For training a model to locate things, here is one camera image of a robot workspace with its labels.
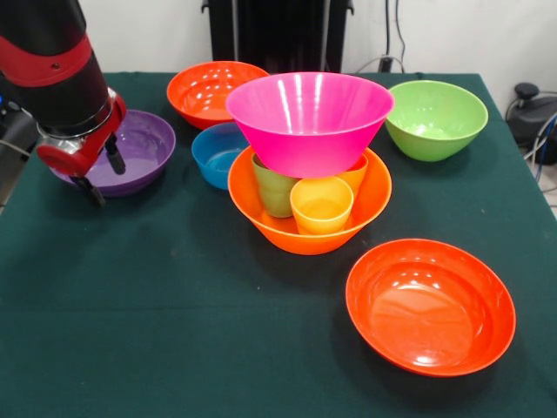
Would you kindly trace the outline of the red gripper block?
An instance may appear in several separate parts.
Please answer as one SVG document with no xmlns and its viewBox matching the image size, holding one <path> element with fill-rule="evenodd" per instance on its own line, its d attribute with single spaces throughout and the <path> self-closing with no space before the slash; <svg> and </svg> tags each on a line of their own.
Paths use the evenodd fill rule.
<svg viewBox="0 0 557 418">
<path fill-rule="evenodd" d="M 37 155 L 50 168 L 70 177 L 71 182 L 96 208 L 103 208 L 105 200 L 101 192 L 85 177 L 106 151 L 112 170 L 117 175 L 126 171 L 124 159 L 117 148 L 116 132 L 124 120 L 126 105 L 117 93 L 109 94 L 111 111 L 95 129 L 73 137 L 48 135 L 40 126 L 43 137 L 37 147 Z"/>
</svg>

